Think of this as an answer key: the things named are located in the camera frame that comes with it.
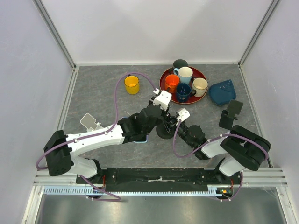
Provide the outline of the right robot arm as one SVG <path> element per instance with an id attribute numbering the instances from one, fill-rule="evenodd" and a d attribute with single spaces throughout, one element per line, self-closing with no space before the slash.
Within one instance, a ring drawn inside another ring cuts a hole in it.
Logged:
<path id="1" fill-rule="evenodd" d="M 176 136 L 179 136 L 193 150 L 186 155 L 176 152 Z M 214 139 L 206 139 L 200 126 L 187 127 L 181 119 L 177 120 L 172 140 L 173 153 L 184 158 L 195 155 L 200 160 L 209 160 L 217 155 L 228 154 L 214 171 L 218 183 L 226 183 L 232 175 L 244 169 L 257 171 L 261 164 L 268 160 L 271 143 L 265 138 L 235 125 L 230 131 Z"/>

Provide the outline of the black round base phone stand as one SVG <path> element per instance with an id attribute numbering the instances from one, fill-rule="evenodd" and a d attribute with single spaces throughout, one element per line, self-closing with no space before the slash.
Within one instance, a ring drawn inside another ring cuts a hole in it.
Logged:
<path id="1" fill-rule="evenodd" d="M 173 138 L 174 134 L 168 134 L 166 131 L 165 131 L 165 127 L 164 127 L 164 120 L 161 124 L 159 124 L 157 127 L 156 127 L 156 133 L 157 135 L 162 138 L 162 139 L 171 139 Z"/>

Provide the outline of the blue case phone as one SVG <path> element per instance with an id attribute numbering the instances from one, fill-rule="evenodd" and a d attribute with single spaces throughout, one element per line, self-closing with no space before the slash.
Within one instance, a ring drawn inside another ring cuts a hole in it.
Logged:
<path id="1" fill-rule="evenodd" d="M 148 142 L 148 135 L 141 137 L 141 139 L 134 141 L 134 143 L 147 143 Z"/>

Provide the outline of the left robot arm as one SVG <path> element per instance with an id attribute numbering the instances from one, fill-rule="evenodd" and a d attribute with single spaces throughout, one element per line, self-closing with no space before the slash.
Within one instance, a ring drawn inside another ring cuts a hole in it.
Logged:
<path id="1" fill-rule="evenodd" d="M 55 131 L 43 149 L 49 175 L 70 172 L 99 183 L 103 177 L 99 161 L 80 155 L 106 146 L 145 142 L 153 128 L 164 122 L 167 112 L 160 105 L 150 104 L 139 113 L 122 118 L 115 126 L 68 135 L 63 130 Z"/>

